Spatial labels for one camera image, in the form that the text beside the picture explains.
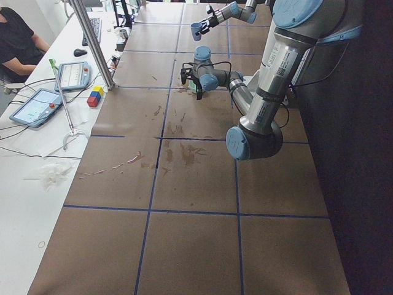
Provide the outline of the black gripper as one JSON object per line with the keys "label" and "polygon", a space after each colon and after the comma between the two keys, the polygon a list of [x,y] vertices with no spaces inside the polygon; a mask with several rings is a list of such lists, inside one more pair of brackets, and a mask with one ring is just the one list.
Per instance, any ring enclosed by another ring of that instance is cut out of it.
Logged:
{"label": "black gripper", "polygon": [[209,15],[209,17],[207,18],[207,24],[201,25],[200,34],[206,34],[209,32],[209,28],[213,28],[220,24],[220,10],[214,10],[211,5],[207,5],[206,13]]}
{"label": "black gripper", "polygon": [[[184,63],[181,68],[181,83],[185,85],[187,80],[199,79],[197,74],[197,63]],[[203,89],[200,84],[196,85],[196,98],[201,100],[203,97]]]}

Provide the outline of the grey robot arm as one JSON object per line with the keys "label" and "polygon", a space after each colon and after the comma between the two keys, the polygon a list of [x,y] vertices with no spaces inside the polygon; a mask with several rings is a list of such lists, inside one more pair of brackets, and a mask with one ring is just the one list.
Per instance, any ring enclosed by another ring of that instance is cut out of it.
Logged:
{"label": "grey robot arm", "polygon": [[318,44],[356,38],[362,27],[363,1],[276,1],[260,69],[250,81],[234,70],[214,67],[209,47],[195,49],[184,63],[181,81],[192,81],[196,94],[228,89],[241,113],[228,130],[227,150],[234,159],[274,156],[282,146],[282,131],[274,117],[307,50]]}
{"label": "grey robot arm", "polygon": [[213,27],[227,21],[230,18],[235,18],[246,23],[253,23],[257,17],[255,12],[258,5],[264,4],[265,1],[246,1],[244,7],[240,7],[236,1],[233,1],[221,9],[214,10],[212,5],[206,6],[207,18],[200,22],[190,25],[192,33],[195,36],[201,36],[209,32]]}

